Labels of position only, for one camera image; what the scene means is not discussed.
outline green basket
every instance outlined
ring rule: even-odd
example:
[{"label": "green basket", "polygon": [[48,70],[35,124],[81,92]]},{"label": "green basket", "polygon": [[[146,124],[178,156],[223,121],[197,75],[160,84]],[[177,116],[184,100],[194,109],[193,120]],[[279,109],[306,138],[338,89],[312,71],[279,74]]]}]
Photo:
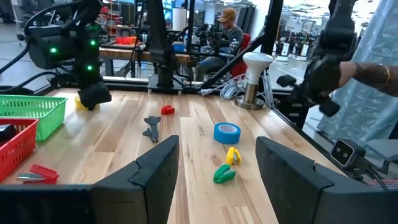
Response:
[{"label": "green basket", "polygon": [[47,96],[0,95],[0,116],[39,119],[36,140],[46,140],[65,119],[67,99]]}]

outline tan cap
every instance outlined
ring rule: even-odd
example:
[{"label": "tan cap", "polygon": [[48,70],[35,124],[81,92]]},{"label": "tan cap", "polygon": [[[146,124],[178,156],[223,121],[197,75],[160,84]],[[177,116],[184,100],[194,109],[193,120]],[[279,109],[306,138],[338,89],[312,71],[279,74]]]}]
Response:
[{"label": "tan cap", "polygon": [[217,19],[219,22],[226,22],[230,19],[236,18],[236,11],[233,8],[227,8],[223,10],[223,14]]}]

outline blue tape roll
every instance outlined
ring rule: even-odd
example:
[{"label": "blue tape roll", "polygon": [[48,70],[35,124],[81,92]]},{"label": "blue tape roll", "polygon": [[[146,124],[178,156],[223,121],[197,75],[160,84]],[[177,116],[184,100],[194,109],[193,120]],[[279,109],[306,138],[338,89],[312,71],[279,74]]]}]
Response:
[{"label": "blue tape roll", "polygon": [[241,137],[241,128],[231,123],[218,123],[213,137],[222,144],[236,144]]}]

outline yellow plastic piece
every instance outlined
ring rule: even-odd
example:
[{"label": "yellow plastic piece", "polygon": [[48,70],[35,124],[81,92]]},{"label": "yellow plastic piece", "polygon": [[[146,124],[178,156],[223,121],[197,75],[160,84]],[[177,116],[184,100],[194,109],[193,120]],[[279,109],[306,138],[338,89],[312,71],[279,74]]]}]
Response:
[{"label": "yellow plastic piece", "polygon": [[238,149],[235,147],[230,147],[228,153],[226,154],[226,163],[228,165],[241,164],[241,155],[239,154]]},{"label": "yellow plastic piece", "polygon": [[[97,109],[99,106],[100,106],[100,105],[95,105],[94,110]],[[76,97],[75,97],[75,107],[76,107],[76,109],[78,109],[78,110],[88,110],[87,107],[85,107],[85,106],[82,105],[79,96],[76,96]]]}]

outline gold bracelet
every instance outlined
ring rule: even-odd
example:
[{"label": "gold bracelet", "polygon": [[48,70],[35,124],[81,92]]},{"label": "gold bracelet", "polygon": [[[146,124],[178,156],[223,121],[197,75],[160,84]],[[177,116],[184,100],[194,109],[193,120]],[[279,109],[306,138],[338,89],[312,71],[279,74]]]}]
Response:
[{"label": "gold bracelet", "polygon": [[386,68],[386,70],[387,70],[387,80],[383,84],[383,86],[380,86],[380,87],[376,88],[377,90],[380,90],[381,88],[384,88],[390,82],[390,79],[391,79],[391,73],[390,73],[390,70],[388,69],[388,67],[383,65],[383,64],[380,64],[380,65],[383,66],[384,68]]}]

